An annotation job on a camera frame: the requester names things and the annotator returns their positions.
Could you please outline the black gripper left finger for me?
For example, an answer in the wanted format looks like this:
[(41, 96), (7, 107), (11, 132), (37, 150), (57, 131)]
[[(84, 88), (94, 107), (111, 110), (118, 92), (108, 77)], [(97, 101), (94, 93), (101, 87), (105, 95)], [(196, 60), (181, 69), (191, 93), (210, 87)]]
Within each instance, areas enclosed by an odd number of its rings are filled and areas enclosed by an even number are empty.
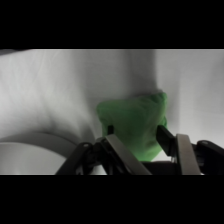
[(137, 160), (115, 135), (114, 126), (107, 129), (107, 136), (101, 140), (111, 165), (123, 175), (150, 175), (151, 172)]

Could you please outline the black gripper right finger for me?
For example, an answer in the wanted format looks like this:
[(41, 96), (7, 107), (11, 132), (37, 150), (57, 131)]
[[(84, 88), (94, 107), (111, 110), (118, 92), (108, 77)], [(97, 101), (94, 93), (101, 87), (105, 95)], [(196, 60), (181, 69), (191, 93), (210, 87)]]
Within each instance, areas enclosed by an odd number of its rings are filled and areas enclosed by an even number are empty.
[(157, 127), (156, 140), (165, 154), (171, 157), (171, 161), (176, 166), (178, 174), (201, 174), (193, 146), (188, 135), (173, 135), (164, 126), (159, 125)]

